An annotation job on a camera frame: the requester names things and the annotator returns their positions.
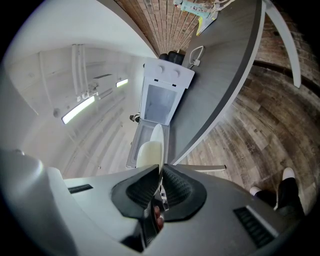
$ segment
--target white cabinet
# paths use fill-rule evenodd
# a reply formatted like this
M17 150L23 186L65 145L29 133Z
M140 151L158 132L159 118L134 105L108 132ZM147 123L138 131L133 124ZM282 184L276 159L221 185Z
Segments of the white cabinet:
M144 66L140 118L168 126L194 74L181 65L148 58Z
M132 141L126 166L135 168L140 147L150 141L157 124L164 132L164 162L167 162L170 121L195 72L181 65L155 58L144 64L140 122Z

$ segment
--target black pants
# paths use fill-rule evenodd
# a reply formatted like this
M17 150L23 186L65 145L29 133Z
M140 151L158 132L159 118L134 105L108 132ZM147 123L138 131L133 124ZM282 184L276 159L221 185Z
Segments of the black pants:
M286 178L278 188L278 206L276 211L284 216L289 223L300 220L305 216L295 178ZM255 197L266 202L272 208L277 204L277 195L267 190L259 191Z

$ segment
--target person's leg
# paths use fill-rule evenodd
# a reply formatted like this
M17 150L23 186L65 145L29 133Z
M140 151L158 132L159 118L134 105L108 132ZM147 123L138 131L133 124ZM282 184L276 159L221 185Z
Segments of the person's leg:
M294 170L286 168L278 188L278 205L276 211L289 222L297 221L305 216L299 198L299 189Z
M272 193L268 190L261 190L257 186L253 186L250 189L250 194L259 198L260 200L267 203L269 206L274 208L277 204L277 196L275 193Z

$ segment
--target exposed brick wall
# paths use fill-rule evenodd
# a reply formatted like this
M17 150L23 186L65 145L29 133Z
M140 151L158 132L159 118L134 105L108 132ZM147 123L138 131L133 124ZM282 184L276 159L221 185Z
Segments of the exposed brick wall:
M198 17L181 11L173 0L115 0L133 19L158 55L185 51Z
M176 8L173 0L115 1L138 25L158 55L179 49L187 50L193 31L198 27L197 16ZM208 1L214 0L196 0L197 3ZM277 8L286 21L297 47L301 74L320 86L318 59L288 14L279 6ZM267 15L256 60L291 68L284 43Z
M297 48L301 74L320 86L320 70L318 59L311 47L306 42L304 35L298 30L297 25L281 7L276 6L291 31L294 44ZM256 60L291 68L289 57L279 32L270 18L266 15L262 38Z

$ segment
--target white plastic panel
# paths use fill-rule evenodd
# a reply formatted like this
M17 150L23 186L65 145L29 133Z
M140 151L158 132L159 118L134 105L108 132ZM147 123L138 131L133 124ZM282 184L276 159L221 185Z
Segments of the white plastic panel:
M173 90L149 84L143 119L159 124L168 123L176 96Z
M177 87L189 88L195 72L181 65L156 58L147 58L144 65L144 77L174 84Z

